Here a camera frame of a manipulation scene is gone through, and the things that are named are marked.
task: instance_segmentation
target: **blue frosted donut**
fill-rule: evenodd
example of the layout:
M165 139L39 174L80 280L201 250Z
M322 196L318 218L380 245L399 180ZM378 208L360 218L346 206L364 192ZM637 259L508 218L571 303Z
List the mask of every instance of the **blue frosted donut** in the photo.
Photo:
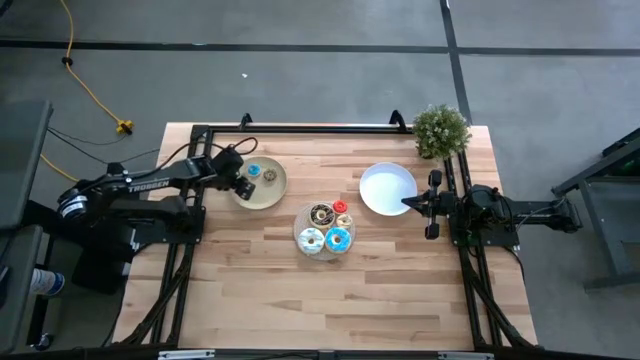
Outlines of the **blue frosted donut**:
M256 177L256 176L260 175L261 172L262 172L262 169L260 168L260 165L258 165L258 164L250 164L249 167L247 168L247 173L251 177Z
M327 231L325 245L334 254L343 254L351 247L351 234L343 228L331 228Z

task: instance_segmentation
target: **gray floor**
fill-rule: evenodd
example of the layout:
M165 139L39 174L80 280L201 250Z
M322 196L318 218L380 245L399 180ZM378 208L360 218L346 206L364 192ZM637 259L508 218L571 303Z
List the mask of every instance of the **gray floor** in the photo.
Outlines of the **gray floor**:
M461 46L640 47L640 3L633 0L450 2ZM446 44L436 0L68 3L83 40ZM55 0L17 1L0 18L0 37L65 40L66 21ZM63 55L0 49L0 101L50 99L52 126L112 139L113 122L64 71ZM121 145L85 147L107 160L157 147L168 121L237 121L250 112L256 121L383 123L393 109L411 117L428 104L456 104L446 55L86 50L73 58L103 102L136 122L135 135ZM474 123L490 127L505 193L514 199L551 199L552 186L640 124L640 58L463 56L461 62ZM44 152L78 177L104 171L55 138L47 138ZM154 162L149 156L128 165ZM41 166L32 197L53 205L69 185ZM581 202L577 194L572 199ZM640 289L582 290L582 282L606 274L588 222L574 235L525 227L521 241L541 345L640 357ZM54 260L69 268L74 249L56 250ZM99 345L118 297L69 290L55 346Z

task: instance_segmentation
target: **chocolate donut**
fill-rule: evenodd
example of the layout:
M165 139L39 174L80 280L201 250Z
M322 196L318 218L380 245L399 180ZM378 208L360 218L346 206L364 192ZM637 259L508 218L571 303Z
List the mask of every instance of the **chocolate donut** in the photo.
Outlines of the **chocolate donut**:
M336 214L331 206L326 204L317 204L309 211L309 221L318 229L326 229L333 224Z

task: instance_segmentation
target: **donut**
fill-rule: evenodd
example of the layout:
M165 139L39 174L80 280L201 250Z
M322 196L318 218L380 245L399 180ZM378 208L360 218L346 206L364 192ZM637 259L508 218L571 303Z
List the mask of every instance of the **donut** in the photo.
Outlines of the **donut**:
M344 214L347 212L347 203L342 201L342 200L336 200L333 203L333 211L336 212L336 214Z
M247 167L247 173L251 177L258 177L258 176L260 176L261 172L262 172L262 168L260 168L260 165L258 165L258 164L250 164Z
M325 236L327 249L334 254L344 254L351 247L351 234L343 228L331 228Z
M273 169L267 169L262 176L264 176L264 179L268 182L272 182L278 177L278 173Z
M336 214L333 209L326 204L317 204L309 211L309 221L318 229L326 229L333 224Z
M324 247L324 235L316 228L302 230L296 239L300 251L307 255L317 254Z
M353 219L351 219L351 216L347 214L338 215L338 218L336 218L337 227L349 229L351 227L351 224L353 224Z

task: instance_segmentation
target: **potted plant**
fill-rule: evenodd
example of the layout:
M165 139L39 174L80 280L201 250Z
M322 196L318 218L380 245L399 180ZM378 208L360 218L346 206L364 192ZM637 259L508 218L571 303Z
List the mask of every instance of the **potted plant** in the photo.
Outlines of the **potted plant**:
M413 121L418 154L425 159L447 158L463 151L471 134L460 112L447 105L429 105Z

